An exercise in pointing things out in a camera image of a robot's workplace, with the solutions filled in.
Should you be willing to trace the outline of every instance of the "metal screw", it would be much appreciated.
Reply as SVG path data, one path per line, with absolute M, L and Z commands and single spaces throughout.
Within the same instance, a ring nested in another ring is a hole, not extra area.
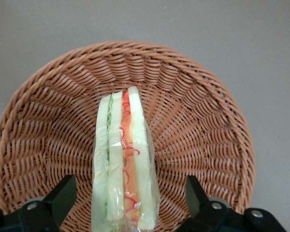
M 217 202 L 212 203 L 212 207 L 213 207 L 214 209 L 222 209 L 221 204 L 219 204 L 219 203 L 217 203 Z
M 31 210 L 31 209 L 34 209 L 35 207 L 37 207 L 37 203 L 34 202 L 34 203 L 31 203 L 30 205 L 27 206 L 27 209 L 28 210 Z
M 263 217 L 263 214 L 262 214 L 260 211 L 258 211 L 258 210 L 252 210 L 252 211 L 251 211 L 251 214 L 252 214 L 254 217 L 256 217 L 256 218 L 262 218 L 262 217 Z

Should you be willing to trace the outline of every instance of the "gray surface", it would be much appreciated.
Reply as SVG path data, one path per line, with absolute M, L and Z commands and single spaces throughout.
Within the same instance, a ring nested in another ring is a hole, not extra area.
M 252 206 L 290 231 L 289 1 L 0 1 L 0 115 L 36 70 L 109 40 L 169 46 L 215 73 L 250 128 Z

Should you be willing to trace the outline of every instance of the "brown basket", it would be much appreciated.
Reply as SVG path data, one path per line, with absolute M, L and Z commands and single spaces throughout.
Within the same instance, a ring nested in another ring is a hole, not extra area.
M 0 208 L 46 195 L 66 174 L 77 202 L 65 231 L 90 231 L 92 149 L 100 98 L 136 85 L 155 144 L 161 206 L 155 231 L 189 216 L 185 177 L 237 212 L 249 206 L 255 158 L 245 119 L 209 71 L 167 47 L 107 42 L 73 50 L 38 70 L 0 119 Z

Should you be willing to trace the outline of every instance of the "plastic wrap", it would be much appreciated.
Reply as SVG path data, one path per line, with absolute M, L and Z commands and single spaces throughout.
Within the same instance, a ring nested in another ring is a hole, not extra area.
M 136 87 L 101 99 L 93 152 L 93 232 L 149 232 L 160 193 L 154 145 Z

